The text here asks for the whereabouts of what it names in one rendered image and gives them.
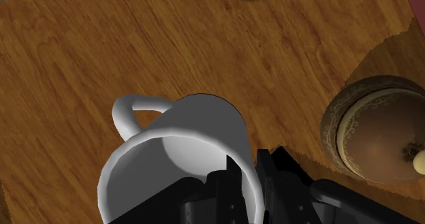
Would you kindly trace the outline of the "white mug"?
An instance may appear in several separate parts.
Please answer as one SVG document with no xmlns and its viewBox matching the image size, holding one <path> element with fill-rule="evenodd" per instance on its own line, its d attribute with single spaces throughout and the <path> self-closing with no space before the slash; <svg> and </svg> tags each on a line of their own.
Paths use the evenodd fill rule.
<svg viewBox="0 0 425 224">
<path fill-rule="evenodd" d="M 211 94 L 175 102 L 124 95 L 112 108 L 123 139 L 106 161 L 97 186 L 104 224 L 184 177 L 205 181 L 231 157 L 242 170 L 249 224 L 263 224 L 264 198 L 255 171 L 247 128 L 240 112 Z"/>
</svg>

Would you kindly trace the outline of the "cream round fruit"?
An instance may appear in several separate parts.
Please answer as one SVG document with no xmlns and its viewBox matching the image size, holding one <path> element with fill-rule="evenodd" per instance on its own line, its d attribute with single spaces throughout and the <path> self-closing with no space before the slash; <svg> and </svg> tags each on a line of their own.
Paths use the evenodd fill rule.
<svg viewBox="0 0 425 224">
<path fill-rule="evenodd" d="M 418 152 L 413 158 L 413 168 L 421 175 L 425 175 L 425 149 Z"/>
</svg>

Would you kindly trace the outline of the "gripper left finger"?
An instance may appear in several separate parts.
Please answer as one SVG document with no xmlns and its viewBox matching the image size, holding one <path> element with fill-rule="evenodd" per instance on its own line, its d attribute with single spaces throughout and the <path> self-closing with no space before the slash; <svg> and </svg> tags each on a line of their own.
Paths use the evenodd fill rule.
<svg viewBox="0 0 425 224">
<path fill-rule="evenodd" d="M 249 224 L 242 171 L 227 156 L 206 182 L 181 178 L 109 224 Z"/>
</svg>

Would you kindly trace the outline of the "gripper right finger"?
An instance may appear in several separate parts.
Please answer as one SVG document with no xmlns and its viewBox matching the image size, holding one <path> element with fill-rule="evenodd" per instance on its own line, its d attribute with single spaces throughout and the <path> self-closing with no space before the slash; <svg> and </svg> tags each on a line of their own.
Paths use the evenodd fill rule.
<svg viewBox="0 0 425 224">
<path fill-rule="evenodd" d="M 263 224 L 419 224 L 333 180 L 312 180 L 284 148 L 278 152 L 283 156 L 257 150 Z"/>
</svg>

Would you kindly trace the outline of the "brown patterned bowl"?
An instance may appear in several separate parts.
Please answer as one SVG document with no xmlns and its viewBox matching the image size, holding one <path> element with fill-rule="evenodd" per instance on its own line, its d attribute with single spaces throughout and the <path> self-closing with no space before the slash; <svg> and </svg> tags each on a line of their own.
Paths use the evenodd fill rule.
<svg viewBox="0 0 425 224">
<path fill-rule="evenodd" d="M 381 184 L 423 178 L 413 158 L 425 149 L 425 88 L 397 76 L 354 82 L 326 108 L 320 139 L 346 175 Z"/>
</svg>

